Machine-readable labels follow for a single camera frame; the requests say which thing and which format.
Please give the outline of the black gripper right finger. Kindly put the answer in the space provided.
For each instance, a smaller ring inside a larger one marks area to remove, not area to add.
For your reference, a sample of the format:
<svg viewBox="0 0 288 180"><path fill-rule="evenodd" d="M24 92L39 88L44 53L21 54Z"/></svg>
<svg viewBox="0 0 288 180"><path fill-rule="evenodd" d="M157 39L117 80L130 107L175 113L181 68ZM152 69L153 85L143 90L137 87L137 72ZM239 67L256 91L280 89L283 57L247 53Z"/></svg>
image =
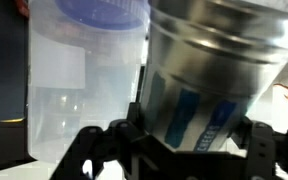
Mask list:
<svg viewBox="0 0 288 180"><path fill-rule="evenodd" d="M266 123L245 117L230 137L246 151L245 180L283 180L277 167L288 174L288 130L277 132Z"/></svg>

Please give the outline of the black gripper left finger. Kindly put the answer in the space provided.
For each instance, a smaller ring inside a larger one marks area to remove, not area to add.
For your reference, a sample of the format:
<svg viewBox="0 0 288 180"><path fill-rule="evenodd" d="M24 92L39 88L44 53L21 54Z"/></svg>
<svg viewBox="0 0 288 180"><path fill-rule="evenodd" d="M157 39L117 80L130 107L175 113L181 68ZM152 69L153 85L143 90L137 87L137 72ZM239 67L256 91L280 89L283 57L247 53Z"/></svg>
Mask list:
<svg viewBox="0 0 288 180"><path fill-rule="evenodd" d="M131 102L127 117L114 120L106 130L82 128L57 165L50 180L99 180L104 164L116 161L126 180L170 180L153 157L158 143L137 124L138 102Z"/></svg>

